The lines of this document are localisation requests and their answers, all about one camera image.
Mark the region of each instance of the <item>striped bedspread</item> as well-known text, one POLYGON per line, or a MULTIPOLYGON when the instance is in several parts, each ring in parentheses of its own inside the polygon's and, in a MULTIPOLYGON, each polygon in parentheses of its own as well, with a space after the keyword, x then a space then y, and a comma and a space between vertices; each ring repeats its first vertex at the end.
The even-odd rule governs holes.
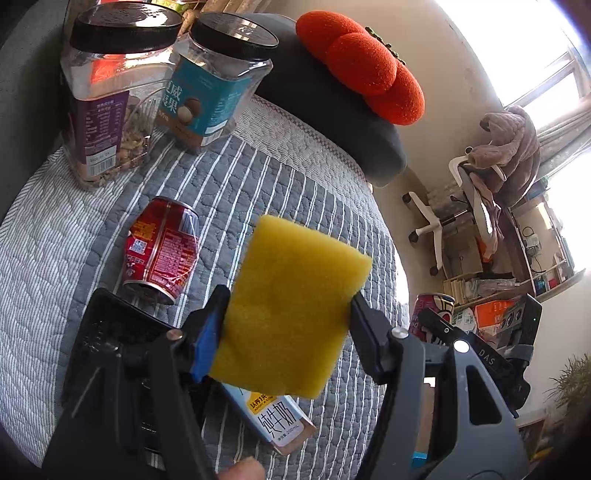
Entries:
MULTIPOLYGON (((205 153, 191 155, 157 132, 152 159, 104 189, 84 192, 58 151, 29 180, 0 226, 0 420, 37 465, 61 413, 57 399, 92 292, 109 288, 180 326, 215 285, 231 288, 264 213, 370 255, 365 298, 392 324, 408 325, 397 301, 397 279, 404 273, 363 174, 309 126, 255 98, 235 134, 205 153), (192 205, 202 227, 199 262, 173 306, 146 303, 121 286, 128 229, 158 195, 192 205)), ((298 399, 319 429, 301 450, 286 458, 271 452, 221 398, 209 403, 203 439, 216 469, 252 455, 269 479, 353 478, 383 395, 364 374, 348 338, 321 395, 298 399)), ((150 461, 157 466, 160 459, 150 461)))

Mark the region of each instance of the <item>pink blanket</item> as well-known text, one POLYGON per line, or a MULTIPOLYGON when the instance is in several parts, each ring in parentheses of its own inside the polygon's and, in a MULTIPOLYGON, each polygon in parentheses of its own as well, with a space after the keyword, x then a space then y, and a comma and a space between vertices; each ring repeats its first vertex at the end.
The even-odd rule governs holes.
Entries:
POLYGON ((479 190, 485 185, 497 201, 511 207, 529 190, 540 168, 540 143, 535 126, 518 105, 500 113, 487 113, 480 126, 491 133, 491 143, 480 145, 468 154, 473 166, 470 172, 482 179, 479 190), (491 169, 494 165, 501 168, 506 180, 491 169))

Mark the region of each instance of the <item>screw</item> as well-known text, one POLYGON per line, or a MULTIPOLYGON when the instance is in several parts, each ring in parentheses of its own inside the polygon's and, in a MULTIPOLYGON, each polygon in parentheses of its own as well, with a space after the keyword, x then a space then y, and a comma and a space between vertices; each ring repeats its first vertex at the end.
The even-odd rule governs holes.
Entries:
POLYGON ((403 339, 408 336, 408 330, 404 327, 394 327, 390 330, 390 333, 394 338, 403 339))
POLYGON ((460 353, 468 353, 468 350, 470 350, 470 345, 464 340, 456 340, 453 342, 453 347, 460 353))
POLYGON ((166 338, 171 342, 176 342, 177 340, 183 338, 183 331, 178 328, 173 328, 172 330, 166 332, 166 338))

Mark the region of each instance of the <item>window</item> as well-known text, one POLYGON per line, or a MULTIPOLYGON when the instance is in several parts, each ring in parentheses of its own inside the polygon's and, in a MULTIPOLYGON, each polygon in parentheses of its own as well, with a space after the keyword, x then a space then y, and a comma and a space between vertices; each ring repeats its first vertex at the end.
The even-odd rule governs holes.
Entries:
POLYGON ((591 267, 591 222, 589 222, 589 179, 591 151, 579 155, 553 174, 548 186, 548 204, 562 223, 575 271, 591 267))
POLYGON ((550 0, 437 0, 466 38, 504 106, 539 129, 590 91, 589 78, 550 0))

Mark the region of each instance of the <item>yellow sponge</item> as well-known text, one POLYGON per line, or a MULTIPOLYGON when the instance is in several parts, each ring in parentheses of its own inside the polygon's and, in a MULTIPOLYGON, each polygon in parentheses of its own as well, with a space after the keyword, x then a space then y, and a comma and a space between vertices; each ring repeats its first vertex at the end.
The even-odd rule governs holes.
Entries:
POLYGON ((335 367, 350 301, 371 264, 316 230, 260 217, 209 375, 267 395, 316 398, 335 367))

